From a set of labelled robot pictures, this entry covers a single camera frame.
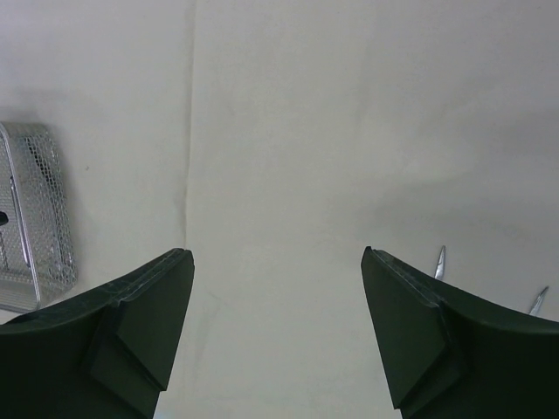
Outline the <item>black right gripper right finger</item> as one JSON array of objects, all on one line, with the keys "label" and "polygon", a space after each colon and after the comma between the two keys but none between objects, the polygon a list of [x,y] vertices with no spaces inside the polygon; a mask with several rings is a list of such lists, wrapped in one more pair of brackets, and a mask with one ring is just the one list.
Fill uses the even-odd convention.
[{"label": "black right gripper right finger", "polygon": [[404,418],[555,418],[558,325],[368,248],[362,280],[393,407]]}]

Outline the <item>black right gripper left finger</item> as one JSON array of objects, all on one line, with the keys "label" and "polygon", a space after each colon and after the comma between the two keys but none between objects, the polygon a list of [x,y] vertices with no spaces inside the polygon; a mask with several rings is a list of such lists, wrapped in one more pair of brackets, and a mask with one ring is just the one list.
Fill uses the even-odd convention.
[{"label": "black right gripper left finger", "polygon": [[3,418],[151,418],[194,279],[172,249],[120,278],[1,326]]}]

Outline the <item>steel surgical scissors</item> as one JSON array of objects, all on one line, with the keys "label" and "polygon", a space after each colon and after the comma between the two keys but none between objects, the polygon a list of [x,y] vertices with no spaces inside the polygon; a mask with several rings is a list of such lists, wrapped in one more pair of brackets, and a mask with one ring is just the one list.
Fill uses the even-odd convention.
[{"label": "steel surgical scissors", "polygon": [[437,280],[443,280],[445,276],[445,263],[446,263],[446,246],[442,245],[440,253],[438,255],[438,261],[436,264],[435,272],[433,277]]}]

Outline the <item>wire mesh instrument tray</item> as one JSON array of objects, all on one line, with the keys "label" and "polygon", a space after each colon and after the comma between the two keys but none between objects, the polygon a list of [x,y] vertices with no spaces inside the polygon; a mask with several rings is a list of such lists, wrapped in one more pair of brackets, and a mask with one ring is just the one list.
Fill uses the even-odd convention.
[{"label": "wire mesh instrument tray", "polygon": [[61,161],[39,123],[1,125],[1,307],[36,311],[77,283]]}]

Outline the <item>beige cloth wrap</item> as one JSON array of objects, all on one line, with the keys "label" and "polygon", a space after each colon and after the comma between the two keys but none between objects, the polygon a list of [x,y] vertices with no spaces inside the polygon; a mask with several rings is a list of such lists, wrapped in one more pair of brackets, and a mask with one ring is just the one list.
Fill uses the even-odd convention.
[{"label": "beige cloth wrap", "polygon": [[159,418],[395,418],[366,247],[558,318],[555,1],[4,1],[1,117],[65,163],[76,292],[175,247]]}]

